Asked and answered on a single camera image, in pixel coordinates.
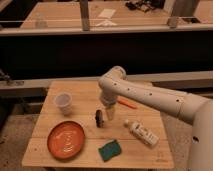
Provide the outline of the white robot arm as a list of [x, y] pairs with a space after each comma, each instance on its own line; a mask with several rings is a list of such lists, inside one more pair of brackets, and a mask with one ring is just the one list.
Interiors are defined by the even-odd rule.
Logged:
[[192, 126], [187, 171], [213, 171], [213, 99], [125, 80], [126, 71], [114, 66], [99, 78], [100, 101], [113, 106], [123, 96], [165, 112]]

